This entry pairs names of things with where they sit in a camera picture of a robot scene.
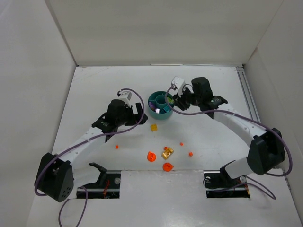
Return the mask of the teal divided round container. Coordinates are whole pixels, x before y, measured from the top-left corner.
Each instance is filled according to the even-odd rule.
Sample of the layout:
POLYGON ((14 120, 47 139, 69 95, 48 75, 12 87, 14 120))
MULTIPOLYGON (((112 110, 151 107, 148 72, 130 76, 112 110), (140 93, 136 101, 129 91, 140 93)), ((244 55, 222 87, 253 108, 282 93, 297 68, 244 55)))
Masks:
POLYGON ((160 109, 160 113, 155 113, 155 109, 153 106, 149 107, 148 101, 148 112, 150 116, 156 120, 166 120, 170 118, 173 114, 173 111, 171 110, 170 112, 166 113, 163 108, 167 106, 167 103, 165 102, 165 91, 156 91, 152 93, 149 98, 149 100, 154 100, 156 102, 156 108, 160 109))

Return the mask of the yellow square lego brick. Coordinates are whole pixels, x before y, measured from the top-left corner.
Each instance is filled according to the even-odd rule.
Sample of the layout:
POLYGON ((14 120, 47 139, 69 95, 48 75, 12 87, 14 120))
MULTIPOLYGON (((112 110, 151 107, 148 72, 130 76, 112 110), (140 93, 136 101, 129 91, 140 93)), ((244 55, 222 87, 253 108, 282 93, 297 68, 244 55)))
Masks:
POLYGON ((157 130, 158 130, 157 124, 152 124, 151 125, 151 131, 157 131, 157 130))

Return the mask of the teal square lego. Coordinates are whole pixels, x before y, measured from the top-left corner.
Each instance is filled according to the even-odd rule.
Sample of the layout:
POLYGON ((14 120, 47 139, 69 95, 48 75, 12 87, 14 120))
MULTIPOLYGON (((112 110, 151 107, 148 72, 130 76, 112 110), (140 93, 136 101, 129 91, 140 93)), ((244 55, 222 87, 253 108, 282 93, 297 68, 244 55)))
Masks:
POLYGON ((171 108, 167 105, 166 107, 163 108, 163 110, 168 113, 171 111, 171 108))

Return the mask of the golden yellow curved lego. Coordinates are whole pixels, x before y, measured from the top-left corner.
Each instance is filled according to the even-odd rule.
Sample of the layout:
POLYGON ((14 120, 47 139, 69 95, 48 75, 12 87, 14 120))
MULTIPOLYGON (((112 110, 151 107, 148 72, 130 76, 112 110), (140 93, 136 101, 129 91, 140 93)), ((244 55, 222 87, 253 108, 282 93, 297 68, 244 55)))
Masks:
POLYGON ((174 150, 170 147, 167 147, 163 153, 162 153, 162 157, 166 160, 168 159, 172 154, 174 153, 174 150))

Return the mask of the light green square lego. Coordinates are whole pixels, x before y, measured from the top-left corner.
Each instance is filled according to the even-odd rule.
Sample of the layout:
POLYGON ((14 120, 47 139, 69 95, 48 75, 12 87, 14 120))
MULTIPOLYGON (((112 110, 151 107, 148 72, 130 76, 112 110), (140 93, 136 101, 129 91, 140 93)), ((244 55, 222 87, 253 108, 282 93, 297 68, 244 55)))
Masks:
POLYGON ((167 101, 168 101, 168 103, 170 103, 170 104, 174 104, 174 100, 171 99, 170 97, 167 97, 167 101))

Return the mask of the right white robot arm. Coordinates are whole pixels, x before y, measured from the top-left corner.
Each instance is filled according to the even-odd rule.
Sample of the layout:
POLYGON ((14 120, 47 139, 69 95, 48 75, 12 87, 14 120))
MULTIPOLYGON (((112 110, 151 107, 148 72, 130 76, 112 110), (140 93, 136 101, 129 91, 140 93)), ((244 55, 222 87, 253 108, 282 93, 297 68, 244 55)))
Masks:
POLYGON ((213 95, 210 82, 205 77, 194 78, 192 89, 186 87, 184 79, 174 77, 171 82, 174 105, 185 113, 191 106, 225 125, 239 136, 249 147, 247 157, 232 161, 221 168, 221 172, 231 179, 255 173, 264 175, 273 167, 285 161, 285 148, 279 130, 270 129, 261 123, 246 118, 221 96, 213 95))

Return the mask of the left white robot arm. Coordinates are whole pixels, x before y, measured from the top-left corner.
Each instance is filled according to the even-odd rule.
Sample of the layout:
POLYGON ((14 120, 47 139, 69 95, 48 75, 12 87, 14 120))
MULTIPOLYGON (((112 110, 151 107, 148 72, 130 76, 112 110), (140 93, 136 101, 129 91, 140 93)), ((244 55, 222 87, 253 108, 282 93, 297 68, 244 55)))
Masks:
POLYGON ((34 192, 37 196, 49 196, 57 202, 66 200, 74 187, 102 186, 107 170, 96 162, 88 165, 97 169, 97 173, 76 168, 74 165, 94 151, 94 146, 102 146, 113 136, 120 134, 121 126, 128 132, 148 120, 143 101, 135 104, 137 113, 125 98, 114 99, 91 127, 74 145, 59 154, 46 153, 39 164, 34 192))

